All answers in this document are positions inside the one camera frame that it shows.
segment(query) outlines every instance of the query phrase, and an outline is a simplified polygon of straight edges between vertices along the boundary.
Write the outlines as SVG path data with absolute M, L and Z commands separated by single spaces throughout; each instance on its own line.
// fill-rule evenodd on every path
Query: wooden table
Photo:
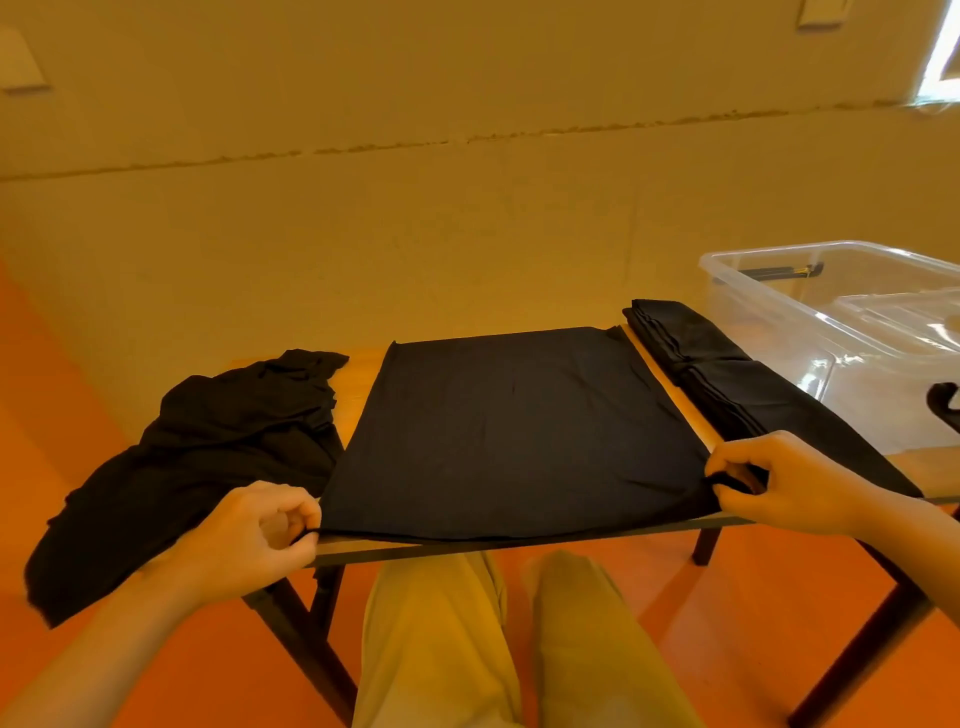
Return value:
M 716 430 L 693 406 L 684 392 L 670 382 L 630 328 L 627 326 L 623 328 L 693 431 L 708 449 L 713 450 L 722 441 Z M 350 355 L 347 366 L 330 380 L 330 384 L 337 393 L 334 424 L 345 445 L 357 426 L 367 395 L 380 371 L 385 354 L 386 349 L 354 352 Z M 251 362 L 235 362 L 234 366 L 245 366 L 249 363 Z M 960 502 L 960 475 L 958 475 L 960 449 L 912 451 L 892 456 L 890 459 L 914 480 L 929 500 L 938 503 Z M 621 531 L 612 533 L 609 537 L 699 530 L 700 536 L 694 547 L 692 559 L 698 566 L 705 567 L 709 563 L 721 529 L 724 526 L 745 523 L 749 522 L 718 513 L 692 521 Z M 569 541 L 571 541 L 569 537 L 562 537 L 510 542 L 451 542 L 419 545 L 325 536 L 317 544 L 317 560 L 313 564 L 317 592 L 309 609 L 297 596 L 287 579 L 246 596 L 245 601 L 263 618 L 337 716 L 346 725 L 350 725 L 357 689 L 327 642 L 337 593 L 346 564 Z M 791 715 L 788 722 L 793 728 L 812 728 L 827 720 L 869 677 L 883 658 L 932 610 L 930 601 L 912 581 L 889 562 L 882 558 L 878 560 L 894 577 L 896 586 L 827 674 Z

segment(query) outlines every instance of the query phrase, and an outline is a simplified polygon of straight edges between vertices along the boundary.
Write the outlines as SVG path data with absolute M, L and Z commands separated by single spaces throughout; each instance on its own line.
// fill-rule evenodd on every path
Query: clear plastic storage bin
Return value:
M 960 382 L 960 266 L 840 241 L 711 253 L 708 316 L 884 454 L 960 445 L 926 408 Z

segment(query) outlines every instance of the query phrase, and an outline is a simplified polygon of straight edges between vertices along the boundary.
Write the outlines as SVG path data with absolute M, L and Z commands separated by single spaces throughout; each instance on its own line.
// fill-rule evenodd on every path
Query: khaki pants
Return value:
M 364 619 L 354 728 L 520 728 L 506 606 L 487 553 L 386 564 Z M 542 728 L 703 728 L 589 559 L 566 551 L 546 557 L 534 623 Z

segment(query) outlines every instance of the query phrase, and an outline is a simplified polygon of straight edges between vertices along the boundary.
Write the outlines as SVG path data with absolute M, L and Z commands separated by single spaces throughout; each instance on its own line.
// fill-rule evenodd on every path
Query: leg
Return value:
M 385 564 L 364 617 L 354 728 L 519 728 L 505 619 L 486 553 Z
M 244 597 L 345 725 L 353 720 L 357 689 L 287 579 Z
M 310 616 L 326 639 L 330 634 L 333 610 L 337 606 L 340 582 L 344 578 L 344 566 L 316 567 L 313 578 L 317 580 L 317 591 L 313 594 L 313 603 L 310 604 Z
M 556 551 L 542 566 L 534 633 L 543 728 L 703 728 L 607 573 Z
M 722 528 L 701 528 L 697 536 L 697 545 L 693 548 L 693 563 L 698 567 L 705 567 L 710 563 L 710 556 L 716 548 Z
M 787 719 L 790 728 L 823 725 L 932 609 L 915 584 L 898 584 Z

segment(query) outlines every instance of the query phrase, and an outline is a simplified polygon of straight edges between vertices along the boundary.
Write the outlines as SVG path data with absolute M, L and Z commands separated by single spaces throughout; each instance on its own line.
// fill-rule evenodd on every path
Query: tabletop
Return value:
M 713 450 L 722 438 L 704 418 L 700 411 L 690 402 L 684 391 L 674 385 L 663 370 L 657 365 L 653 357 L 637 340 L 630 327 L 623 325 L 630 341 L 636 347 L 640 356 L 650 367 L 650 371 L 666 390 L 667 395 L 684 415 L 690 427 L 703 441 L 709 450 Z M 330 386 L 336 392 L 337 404 L 333 410 L 333 422 L 340 434 L 344 446 L 349 443 L 353 431 L 356 429 L 363 413 L 367 396 L 373 387 L 373 382 L 380 371 L 383 357 L 387 353 L 386 347 L 381 349 L 367 349 L 356 352 L 344 352 L 349 355 L 350 361 L 340 369 L 330 380 Z M 246 366 L 252 360 L 237 361 L 233 367 Z M 897 466 L 907 477 L 920 488 L 924 497 L 937 503 L 960 502 L 960 448 L 930 448 L 910 450 L 888 456 L 888 459 Z M 661 533 L 665 531 L 699 530 L 702 528 L 719 528 L 729 525 L 743 525 L 749 523 L 726 513 L 716 513 L 690 521 L 665 523 L 649 528 L 619 531 L 609 537 L 632 536 L 645 533 Z M 554 539 L 544 538 L 523 540 L 517 542 L 446 542 L 431 544 L 407 544 L 392 541 L 374 541 L 370 539 L 354 538 L 350 536 L 322 536 L 317 543 L 317 561 L 315 566 L 330 566 L 335 564 L 354 564 L 364 561 L 381 561 L 396 558 L 415 556 L 430 556 L 441 553 L 454 553 L 490 548 L 510 546 L 529 546 L 533 544 L 549 544 L 571 541 L 570 536 Z

